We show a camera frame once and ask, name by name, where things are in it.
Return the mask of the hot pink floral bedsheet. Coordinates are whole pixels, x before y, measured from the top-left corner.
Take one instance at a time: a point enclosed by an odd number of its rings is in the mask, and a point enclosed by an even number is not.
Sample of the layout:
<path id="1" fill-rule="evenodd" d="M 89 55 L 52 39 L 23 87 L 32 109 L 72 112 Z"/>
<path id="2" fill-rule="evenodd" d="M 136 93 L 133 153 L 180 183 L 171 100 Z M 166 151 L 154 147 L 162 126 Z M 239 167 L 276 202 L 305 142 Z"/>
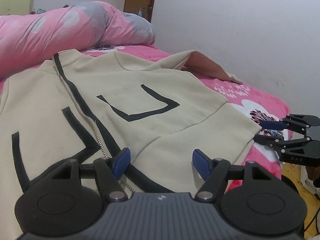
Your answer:
<path id="1" fill-rule="evenodd" d="M 85 55 L 98 57 L 114 51 L 120 51 L 148 61 L 159 61 L 170 56 L 153 46 L 116 46 L 85 50 Z M 290 108 L 279 98 L 263 92 L 249 84 L 237 84 L 214 79 L 196 72 L 193 74 L 208 88 L 223 95 L 241 113 L 257 124 L 263 120 L 278 121 L 289 114 Z M 267 146 L 254 144 L 245 161 L 254 160 L 278 178 L 281 178 L 282 163 L 274 150 Z"/>

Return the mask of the beige zip jacket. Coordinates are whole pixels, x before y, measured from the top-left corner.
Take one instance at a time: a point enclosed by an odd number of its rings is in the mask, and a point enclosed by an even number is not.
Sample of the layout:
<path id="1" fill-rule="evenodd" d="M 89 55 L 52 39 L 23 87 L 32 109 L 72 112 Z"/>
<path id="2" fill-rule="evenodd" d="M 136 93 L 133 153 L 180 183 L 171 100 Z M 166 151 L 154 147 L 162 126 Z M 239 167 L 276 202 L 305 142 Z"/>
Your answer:
<path id="1" fill-rule="evenodd" d="M 128 148 L 127 192 L 191 194 L 202 184 L 195 149 L 242 162 L 260 126 L 196 78 L 202 70 L 235 80 L 198 51 L 151 62 L 67 50 L 9 77 L 1 93 L 1 239 L 22 233 L 14 206 L 23 190 L 69 159 L 90 163 Z"/>

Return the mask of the pink floral rolled duvet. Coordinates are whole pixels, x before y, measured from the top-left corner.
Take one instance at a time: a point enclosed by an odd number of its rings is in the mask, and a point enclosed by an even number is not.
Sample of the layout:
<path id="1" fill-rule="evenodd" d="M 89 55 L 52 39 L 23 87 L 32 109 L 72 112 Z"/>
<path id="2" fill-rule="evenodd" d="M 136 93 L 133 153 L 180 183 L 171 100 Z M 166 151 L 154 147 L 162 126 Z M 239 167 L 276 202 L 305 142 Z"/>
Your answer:
<path id="1" fill-rule="evenodd" d="M 107 45 L 151 45 L 153 25 L 101 1 L 42 14 L 1 16 L 1 79 L 51 59 L 57 52 Z"/>

